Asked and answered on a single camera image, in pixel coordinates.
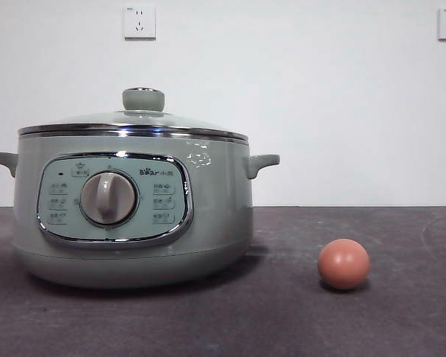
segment button label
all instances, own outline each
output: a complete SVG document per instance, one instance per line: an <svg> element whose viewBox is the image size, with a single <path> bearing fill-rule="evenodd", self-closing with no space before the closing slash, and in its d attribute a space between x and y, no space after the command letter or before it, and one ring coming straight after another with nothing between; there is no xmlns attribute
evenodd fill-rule
<svg viewBox="0 0 446 357"><path fill-rule="evenodd" d="M172 195L175 193L175 186L172 184L154 184L154 195Z"/></svg>
<svg viewBox="0 0 446 357"><path fill-rule="evenodd" d="M48 202L48 208L50 210L67 210L66 207L66 198L61 198L61 199L50 199L50 201Z"/></svg>
<svg viewBox="0 0 446 357"><path fill-rule="evenodd" d="M51 195L67 195L68 194L68 185L65 182L51 184L50 194Z"/></svg>
<svg viewBox="0 0 446 357"><path fill-rule="evenodd" d="M166 225L175 221L175 215L173 213L155 213L152 223L154 225Z"/></svg>
<svg viewBox="0 0 446 357"><path fill-rule="evenodd" d="M173 196L164 198L155 198L152 200L154 204L154 210L172 210L175 208L175 201Z"/></svg>
<svg viewBox="0 0 446 357"><path fill-rule="evenodd" d="M50 225L67 225L68 217L66 213L50 213L48 215L48 223Z"/></svg>
<svg viewBox="0 0 446 357"><path fill-rule="evenodd" d="M89 169L83 163L78 163L73 166L71 169L71 176L73 177L88 177Z"/></svg>

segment pot base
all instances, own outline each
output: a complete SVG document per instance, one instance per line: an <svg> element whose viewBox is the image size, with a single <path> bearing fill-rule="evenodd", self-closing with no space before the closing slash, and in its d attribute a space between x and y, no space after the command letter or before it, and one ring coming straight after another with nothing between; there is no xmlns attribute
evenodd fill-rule
<svg viewBox="0 0 446 357"><path fill-rule="evenodd" d="M70 259L16 249L33 275L67 286L131 289L203 277L233 263L248 249L249 239L191 254L132 259Z"/></svg>

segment pot handle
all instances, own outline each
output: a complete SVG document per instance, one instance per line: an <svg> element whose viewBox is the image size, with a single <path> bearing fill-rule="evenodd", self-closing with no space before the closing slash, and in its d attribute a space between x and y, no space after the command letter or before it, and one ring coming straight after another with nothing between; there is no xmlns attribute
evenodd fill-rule
<svg viewBox="0 0 446 357"><path fill-rule="evenodd" d="M12 177L15 177L17 164L18 154L12 154L11 152L0 152L0 165L8 167Z"/></svg>
<svg viewBox="0 0 446 357"><path fill-rule="evenodd" d="M246 160L246 177L250 180L258 176L263 167L279 164L279 155L254 155Z"/></svg>

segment brand logo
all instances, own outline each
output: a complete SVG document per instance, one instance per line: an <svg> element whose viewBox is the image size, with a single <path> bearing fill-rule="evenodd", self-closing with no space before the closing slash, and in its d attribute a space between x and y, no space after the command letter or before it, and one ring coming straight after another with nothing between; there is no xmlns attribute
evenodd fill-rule
<svg viewBox="0 0 446 357"><path fill-rule="evenodd" d="M148 167L146 167L145 169L140 169L139 173L142 176L173 176L173 171L160 171L160 170L152 170Z"/></svg>

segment lid knob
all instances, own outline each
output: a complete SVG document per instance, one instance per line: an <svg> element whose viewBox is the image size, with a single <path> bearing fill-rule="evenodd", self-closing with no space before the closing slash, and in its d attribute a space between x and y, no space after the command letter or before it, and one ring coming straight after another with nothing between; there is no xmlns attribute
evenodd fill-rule
<svg viewBox="0 0 446 357"><path fill-rule="evenodd" d="M126 110L164 110L165 94L152 88L129 88L122 92L122 103Z"/></svg>

